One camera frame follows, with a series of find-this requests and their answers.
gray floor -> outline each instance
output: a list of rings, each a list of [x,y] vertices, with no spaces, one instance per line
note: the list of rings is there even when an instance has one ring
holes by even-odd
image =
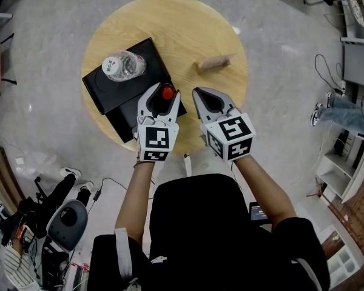
[[[25,194],[35,194],[30,179],[39,172],[57,176],[60,166],[80,169],[96,186],[104,176],[127,186],[135,154],[113,143],[92,121],[81,93],[80,70],[94,31],[133,0],[11,1],[5,3],[14,17],[3,25],[0,39],[15,32],[9,72],[18,85],[1,86],[0,133],[22,149],[25,165],[15,163],[21,156],[18,149],[1,138],[0,144]],[[241,30],[249,75],[243,108],[257,130],[253,155],[297,203],[315,186],[312,166],[329,127],[309,126],[314,104],[327,91],[314,70],[314,56],[324,54],[333,69],[342,61],[340,32],[323,17],[335,10],[324,4],[307,7],[302,0],[200,1]],[[334,133],[326,135],[323,151],[332,147]],[[245,184],[239,182],[249,201]],[[113,229],[123,196],[122,188],[105,182],[84,245]]]

human arm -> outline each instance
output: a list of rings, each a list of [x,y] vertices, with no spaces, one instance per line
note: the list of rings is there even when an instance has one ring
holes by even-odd
[[[143,241],[154,165],[154,162],[136,165],[115,225],[116,229],[125,227],[128,237],[133,238],[140,245]]]
[[[234,161],[273,228],[284,219],[297,216],[286,192],[247,155]]]

sneaker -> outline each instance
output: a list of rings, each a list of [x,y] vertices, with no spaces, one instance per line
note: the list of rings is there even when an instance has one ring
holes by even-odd
[[[80,179],[81,177],[81,172],[77,169],[74,169],[74,168],[68,168],[68,167],[62,167],[60,170],[59,170],[59,174],[62,176],[62,177],[66,177],[68,176],[69,174],[73,174],[75,175],[75,179],[78,180]]]
[[[331,104],[330,104],[330,102],[331,102],[331,99],[332,99],[332,95],[333,95],[333,93],[331,93],[331,92],[326,92],[326,108],[327,109],[329,109],[329,108],[331,108]]]
[[[94,188],[95,188],[95,185],[93,184],[93,182],[87,181],[87,182],[81,184],[81,187],[79,188],[79,190],[87,189],[88,191],[91,192]]]
[[[318,121],[320,120],[318,118],[318,110],[320,110],[323,107],[323,104],[316,104],[314,107],[314,111],[311,113],[310,116],[310,125],[316,126]]]

desk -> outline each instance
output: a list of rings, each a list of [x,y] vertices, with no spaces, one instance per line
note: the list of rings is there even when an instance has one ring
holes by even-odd
[[[200,1],[136,0],[112,13],[97,29],[86,49],[81,77],[101,65],[115,50],[127,49],[149,37],[174,86],[181,91],[187,110],[187,114],[177,119],[180,130],[173,153],[192,152],[204,146],[192,89],[203,86],[220,90],[241,106],[247,88],[243,45],[227,20]],[[232,53],[237,55],[223,70],[197,74],[195,61]],[[82,91],[87,109],[99,128],[119,145],[137,152],[136,141],[123,143],[108,119],[99,113],[84,84]]]

strap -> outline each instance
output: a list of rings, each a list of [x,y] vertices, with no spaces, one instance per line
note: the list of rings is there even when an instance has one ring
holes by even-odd
[[[312,270],[312,268],[310,267],[310,265],[304,260],[304,259],[301,259],[301,258],[297,258],[296,259],[297,262],[299,264],[302,265],[302,267],[305,269],[306,273],[308,273],[310,279],[312,282],[314,282],[315,284],[315,287],[317,288],[317,291],[322,291],[322,288],[321,288],[321,285],[320,285],[320,282],[318,281],[318,278],[317,276],[315,275],[314,271]]]
[[[123,281],[127,281],[132,277],[132,260],[131,252],[129,250],[127,229],[125,227],[115,229],[115,236],[120,276]]]

